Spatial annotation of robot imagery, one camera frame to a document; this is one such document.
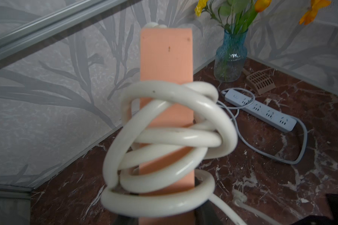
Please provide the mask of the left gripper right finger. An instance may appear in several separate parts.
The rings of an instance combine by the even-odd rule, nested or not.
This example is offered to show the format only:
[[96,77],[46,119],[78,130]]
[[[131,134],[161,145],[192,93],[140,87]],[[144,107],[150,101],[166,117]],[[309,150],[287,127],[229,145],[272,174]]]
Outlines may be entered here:
[[211,202],[208,200],[194,210],[196,225],[222,225],[223,223],[217,216]]

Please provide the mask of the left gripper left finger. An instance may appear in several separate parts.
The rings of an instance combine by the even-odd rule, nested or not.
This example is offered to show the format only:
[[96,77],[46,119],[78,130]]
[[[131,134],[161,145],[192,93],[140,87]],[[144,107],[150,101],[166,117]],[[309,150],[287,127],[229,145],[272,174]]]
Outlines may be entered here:
[[[139,194],[128,192],[124,190],[119,184],[114,188],[114,191],[119,194],[125,194],[125,195],[135,195],[138,196]],[[138,225],[139,224],[139,218],[133,218],[123,215],[118,215],[115,219],[113,225]]]

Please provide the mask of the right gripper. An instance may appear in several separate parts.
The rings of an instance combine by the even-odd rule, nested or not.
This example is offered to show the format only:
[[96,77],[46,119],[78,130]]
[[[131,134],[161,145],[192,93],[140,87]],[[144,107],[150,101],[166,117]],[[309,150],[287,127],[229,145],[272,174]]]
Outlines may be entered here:
[[338,225],[338,194],[326,194],[325,211],[321,215],[308,215],[292,225]]

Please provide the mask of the grey white power strip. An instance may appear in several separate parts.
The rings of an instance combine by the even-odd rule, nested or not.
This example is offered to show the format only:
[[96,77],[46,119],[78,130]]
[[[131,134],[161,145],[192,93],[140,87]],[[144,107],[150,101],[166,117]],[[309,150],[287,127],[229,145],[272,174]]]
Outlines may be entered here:
[[[234,89],[230,89],[225,94],[224,99],[228,103],[236,107],[240,107],[247,105],[251,100],[251,97]],[[257,100],[249,106],[242,108],[242,110],[284,133],[291,132],[297,123],[297,121],[291,116],[281,113],[280,111],[277,111]]]

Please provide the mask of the pink power strip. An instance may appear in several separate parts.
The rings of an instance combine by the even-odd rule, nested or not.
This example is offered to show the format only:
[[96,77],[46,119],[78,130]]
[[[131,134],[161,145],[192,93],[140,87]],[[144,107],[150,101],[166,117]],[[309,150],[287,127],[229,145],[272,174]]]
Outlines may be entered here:
[[[184,84],[193,81],[193,41],[191,29],[149,29],[140,35],[140,81],[159,80]],[[193,110],[173,105],[149,127],[189,127],[193,124]],[[139,175],[169,166],[189,153],[185,147],[139,166]],[[162,190],[146,196],[173,194],[194,188],[194,171]],[[195,225],[194,211],[164,218],[139,218],[139,225]]]

